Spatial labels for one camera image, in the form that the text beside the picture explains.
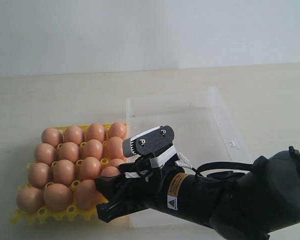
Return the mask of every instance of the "screw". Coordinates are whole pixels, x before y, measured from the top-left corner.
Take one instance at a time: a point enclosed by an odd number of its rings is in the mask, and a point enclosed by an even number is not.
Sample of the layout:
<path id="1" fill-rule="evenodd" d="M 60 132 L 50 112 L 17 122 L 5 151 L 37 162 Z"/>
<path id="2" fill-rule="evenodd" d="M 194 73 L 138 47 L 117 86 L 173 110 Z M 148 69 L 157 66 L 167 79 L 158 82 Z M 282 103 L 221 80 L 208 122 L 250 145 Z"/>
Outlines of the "screw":
<path id="1" fill-rule="evenodd" d="M 140 144 L 141 146 L 145 145 L 145 143 L 146 143 L 146 140 L 144 140 L 144 139 L 140 139 L 140 140 L 139 140 L 139 144 Z"/>

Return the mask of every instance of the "egg tray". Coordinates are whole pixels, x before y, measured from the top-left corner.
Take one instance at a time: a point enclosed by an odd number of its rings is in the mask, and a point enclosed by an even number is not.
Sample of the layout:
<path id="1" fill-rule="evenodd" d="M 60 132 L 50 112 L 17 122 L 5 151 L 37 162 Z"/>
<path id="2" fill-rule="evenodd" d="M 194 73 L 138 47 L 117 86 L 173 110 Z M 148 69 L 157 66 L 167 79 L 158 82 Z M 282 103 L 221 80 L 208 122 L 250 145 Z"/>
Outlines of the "egg tray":
<path id="1" fill-rule="evenodd" d="M 87 129 L 90 125 L 79 125 L 78 127 L 82 128 L 84 131 L 84 135 L 86 135 L 87 133 Z M 104 128 L 106 129 L 106 140 L 102 143 L 103 147 L 105 147 L 105 145 L 107 144 L 108 140 L 109 140 L 109 128 L 111 126 L 111 124 L 103 124 Z M 62 131 L 62 134 L 64 135 L 65 130 L 68 126 L 59 126 L 59 127 L 54 127 L 55 129 L 58 129 L 59 131 Z M 80 150 L 81 150 L 81 155 L 83 156 L 83 149 L 85 146 L 86 142 L 82 142 L 80 144 Z M 59 149 L 61 147 L 62 143 L 59 144 L 56 148 L 57 152 L 59 152 Z M 80 165 L 82 163 L 82 159 L 78 160 L 75 163 L 75 167 L 76 167 L 76 171 L 78 172 L 80 169 Z M 101 168 L 105 168 L 108 163 L 110 162 L 110 159 L 108 158 L 108 154 L 106 149 L 104 149 L 104 158 L 100 160 L 101 163 Z M 55 166 L 55 164 L 57 163 L 57 161 L 53 162 L 51 165 L 51 168 L 53 168 Z M 27 169 L 29 169 L 31 167 L 31 165 L 35 164 L 34 162 L 29 163 L 27 166 Z M 9 220 L 11 221 L 12 224 L 17 224 L 19 220 L 24 219 L 26 220 L 30 225 L 35 224 L 36 222 L 39 222 L 39 224 L 44 224 L 47 220 L 47 218 L 54 218 L 57 221 L 62 221 L 65 219 L 65 217 L 69 220 L 69 221 L 73 221 L 75 219 L 76 216 L 82 216 L 86 221 L 89 221 L 91 219 L 91 217 L 93 215 L 98 215 L 97 214 L 97 208 L 94 207 L 90 210 L 82 210 L 80 208 L 77 207 L 76 204 L 76 198 L 75 198 L 75 192 L 76 192 L 76 188 L 79 185 L 80 181 L 78 179 L 74 180 L 71 184 L 71 186 L 69 187 L 70 190 L 72 191 L 72 195 L 73 195 L 73 200 L 70 206 L 68 206 L 68 208 L 64 211 L 52 211 L 47 207 L 42 207 L 40 208 L 37 213 L 33 213 L 33 214 L 29 214 L 29 213 L 25 213 L 23 211 L 21 211 L 20 209 L 16 209 L 13 212 L 10 213 L 9 216 Z M 41 189 L 42 191 L 47 188 L 49 185 L 54 184 L 54 182 L 48 182 L 45 187 L 43 189 Z M 23 184 L 19 187 L 19 191 L 23 188 L 27 188 L 27 187 L 31 187 L 31 185 L 29 183 Z M 105 197 L 102 196 L 102 199 L 100 200 L 100 202 L 98 202 L 98 204 L 100 203 L 106 203 L 108 202 L 107 199 Z"/>

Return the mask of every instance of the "yellow warning sticker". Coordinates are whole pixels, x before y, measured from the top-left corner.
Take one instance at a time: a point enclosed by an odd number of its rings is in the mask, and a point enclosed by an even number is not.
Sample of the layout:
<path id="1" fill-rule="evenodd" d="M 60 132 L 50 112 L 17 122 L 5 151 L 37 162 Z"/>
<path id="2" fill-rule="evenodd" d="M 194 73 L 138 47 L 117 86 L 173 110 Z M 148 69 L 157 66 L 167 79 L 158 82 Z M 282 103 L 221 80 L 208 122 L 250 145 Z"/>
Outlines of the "yellow warning sticker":
<path id="1" fill-rule="evenodd" d="M 169 209 L 178 210 L 178 193 L 182 182 L 189 174 L 178 173 L 170 182 L 170 186 L 167 194 L 167 207 Z"/>

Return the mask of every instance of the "white wall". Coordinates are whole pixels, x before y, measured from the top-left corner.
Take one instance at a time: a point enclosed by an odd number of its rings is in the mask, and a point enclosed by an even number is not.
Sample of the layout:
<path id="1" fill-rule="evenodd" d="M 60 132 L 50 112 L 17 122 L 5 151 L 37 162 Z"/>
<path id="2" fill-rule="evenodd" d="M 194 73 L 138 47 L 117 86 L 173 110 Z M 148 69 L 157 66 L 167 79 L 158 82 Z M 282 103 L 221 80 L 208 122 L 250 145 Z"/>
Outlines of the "white wall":
<path id="1" fill-rule="evenodd" d="M 0 0 L 0 76 L 300 62 L 300 0 Z"/>

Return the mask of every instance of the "clear plastic bin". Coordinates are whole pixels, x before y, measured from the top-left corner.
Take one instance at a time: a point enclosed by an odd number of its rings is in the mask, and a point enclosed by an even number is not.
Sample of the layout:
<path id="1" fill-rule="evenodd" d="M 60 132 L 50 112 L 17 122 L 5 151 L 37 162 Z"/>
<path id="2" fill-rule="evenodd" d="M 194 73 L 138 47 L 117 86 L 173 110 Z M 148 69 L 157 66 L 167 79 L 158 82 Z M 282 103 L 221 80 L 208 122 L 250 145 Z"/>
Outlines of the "clear plastic bin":
<path id="1" fill-rule="evenodd" d="M 129 137 L 159 125 L 172 127 L 176 150 L 195 168 L 217 161 L 252 162 L 216 87 L 209 87 L 204 92 L 127 99 Z M 152 209 L 131 214 L 130 217 L 133 227 L 185 222 Z"/>

